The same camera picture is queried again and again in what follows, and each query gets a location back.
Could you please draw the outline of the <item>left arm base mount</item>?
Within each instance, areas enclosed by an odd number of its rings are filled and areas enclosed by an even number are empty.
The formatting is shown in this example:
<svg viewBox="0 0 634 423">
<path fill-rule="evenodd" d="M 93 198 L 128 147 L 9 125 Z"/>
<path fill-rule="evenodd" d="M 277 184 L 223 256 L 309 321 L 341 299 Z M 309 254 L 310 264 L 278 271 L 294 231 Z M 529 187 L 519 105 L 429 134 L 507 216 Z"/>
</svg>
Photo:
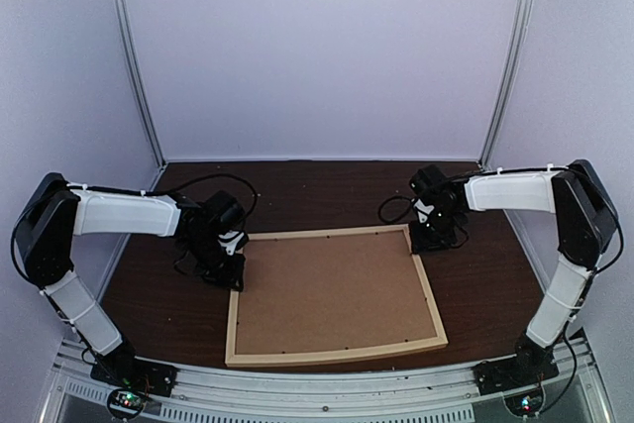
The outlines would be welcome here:
<svg viewBox="0 0 634 423">
<path fill-rule="evenodd" d="M 170 397 L 177 377 L 177 368 L 166 364 L 135 360 L 128 376 L 114 378 L 113 375 L 112 370 L 106 371 L 99 364 L 95 364 L 90 372 L 90 377 L 97 381 L 132 388 L 149 395 Z"/>
</svg>

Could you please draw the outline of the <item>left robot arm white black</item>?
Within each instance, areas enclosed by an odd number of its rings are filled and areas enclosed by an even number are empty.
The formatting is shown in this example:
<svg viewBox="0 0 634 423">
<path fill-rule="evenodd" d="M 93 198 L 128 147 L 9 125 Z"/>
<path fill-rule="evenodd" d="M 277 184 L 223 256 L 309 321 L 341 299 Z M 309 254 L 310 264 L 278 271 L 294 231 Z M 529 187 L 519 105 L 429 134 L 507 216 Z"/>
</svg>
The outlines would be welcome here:
<svg viewBox="0 0 634 423">
<path fill-rule="evenodd" d="M 47 174 L 17 219 L 10 239 L 14 267 L 36 287 L 60 318 L 122 387 L 142 379 L 135 350 L 78 276 L 71 259 L 84 235 L 151 235 L 175 240 L 196 262 L 198 275 L 224 289 L 242 291 L 249 217 L 233 195 L 218 191 L 203 202 L 180 188 L 124 190 L 67 181 Z"/>
</svg>

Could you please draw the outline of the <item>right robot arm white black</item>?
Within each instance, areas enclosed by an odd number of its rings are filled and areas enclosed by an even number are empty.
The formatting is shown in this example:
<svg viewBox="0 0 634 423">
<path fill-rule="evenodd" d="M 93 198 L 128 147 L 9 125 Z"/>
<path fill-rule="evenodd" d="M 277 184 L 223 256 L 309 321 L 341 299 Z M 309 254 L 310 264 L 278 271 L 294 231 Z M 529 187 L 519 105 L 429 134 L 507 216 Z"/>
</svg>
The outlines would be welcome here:
<svg viewBox="0 0 634 423">
<path fill-rule="evenodd" d="M 457 249 L 468 238 L 470 213 L 502 211 L 551 233 L 555 259 L 544 297 L 508 363 L 514 383 L 530 383 L 546 367 L 554 345 L 582 309 L 593 280 L 609 265 L 603 257 L 623 236 L 618 213 L 592 164 L 499 168 L 448 176 L 438 167 L 419 169 L 409 181 L 414 194 L 409 225 L 415 254 Z"/>
</svg>

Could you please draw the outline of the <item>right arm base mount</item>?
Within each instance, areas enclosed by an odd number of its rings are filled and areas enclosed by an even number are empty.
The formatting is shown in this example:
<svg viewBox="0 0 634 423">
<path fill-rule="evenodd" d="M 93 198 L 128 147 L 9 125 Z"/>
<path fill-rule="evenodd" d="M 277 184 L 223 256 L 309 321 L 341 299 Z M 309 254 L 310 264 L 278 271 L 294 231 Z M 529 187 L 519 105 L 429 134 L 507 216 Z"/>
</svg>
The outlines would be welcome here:
<svg viewBox="0 0 634 423">
<path fill-rule="evenodd" d="M 473 372 L 481 395 L 536 385 L 560 373 L 554 363 L 538 365 L 536 368 L 524 368 L 515 357 L 498 361 L 483 361 L 474 366 Z"/>
</svg>

